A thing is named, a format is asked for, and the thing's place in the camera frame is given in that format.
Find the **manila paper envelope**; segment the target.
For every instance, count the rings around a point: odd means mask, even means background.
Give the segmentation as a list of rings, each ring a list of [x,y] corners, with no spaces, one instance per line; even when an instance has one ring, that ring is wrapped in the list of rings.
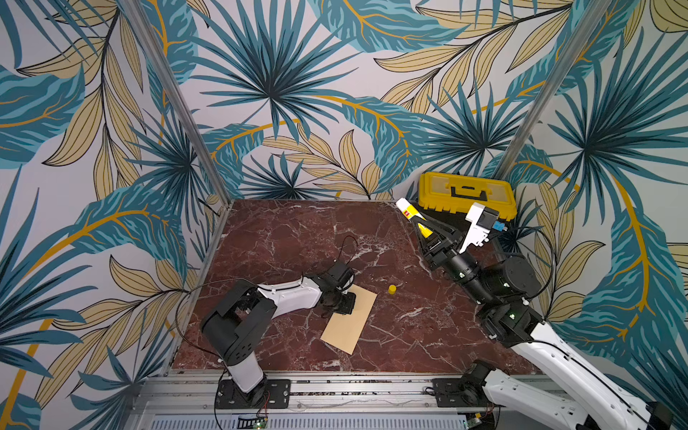
[[[356,285],[349,289],[348,296],[351,295],[355,296],[351,314],[334,314],[321,336],[322,341],[349,355],[353,354],[377,299],[376,293]]]

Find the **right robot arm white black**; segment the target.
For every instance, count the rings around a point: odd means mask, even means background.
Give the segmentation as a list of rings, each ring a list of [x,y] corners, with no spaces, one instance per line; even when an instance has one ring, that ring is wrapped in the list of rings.
[[[470,226],[465,233],[414,206],[403,214],[413,225],[428,267],[442,270],[478,305],[477,317],[488,338],[526,358],[565,392],[556,396],[477,360],[459,380],[465,402],[486,400],[552,429],[671,428],[668,407],[644,401],[613,382],[531,307],[539,282],[522,256],[487,268],[479,265],[469,247],[481,247],[493,231],[506,229],[495,211],[474,204],[466,216]]]

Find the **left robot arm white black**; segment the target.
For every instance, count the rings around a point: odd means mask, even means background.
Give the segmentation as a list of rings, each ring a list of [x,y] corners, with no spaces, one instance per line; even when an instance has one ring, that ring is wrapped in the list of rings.
[[[324,272],[281,284],[263,285],[241,279],[201,324],[201,333],[229,371],[238,393],[254,404],[264,396],[267,378],[254,350],[272,320],[320,307],[327,316],[350,315],[356,295],[349,289],[355,272],[336,261]]]

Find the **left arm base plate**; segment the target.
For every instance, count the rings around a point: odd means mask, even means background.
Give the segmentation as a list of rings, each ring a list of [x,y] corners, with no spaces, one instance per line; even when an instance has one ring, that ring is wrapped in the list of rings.
[[[286,410],[290,402],[290,379],[264,379],[250,392],[243,392],[233,380],[219,383],[214,407],[217,410]]]

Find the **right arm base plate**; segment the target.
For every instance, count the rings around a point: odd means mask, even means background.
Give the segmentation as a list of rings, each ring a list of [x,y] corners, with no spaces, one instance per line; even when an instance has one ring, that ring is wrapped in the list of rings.
[[[494,403],[487,398],[483,387],[465,378],[435,378],[431,381],[438,408],[485,408]]]

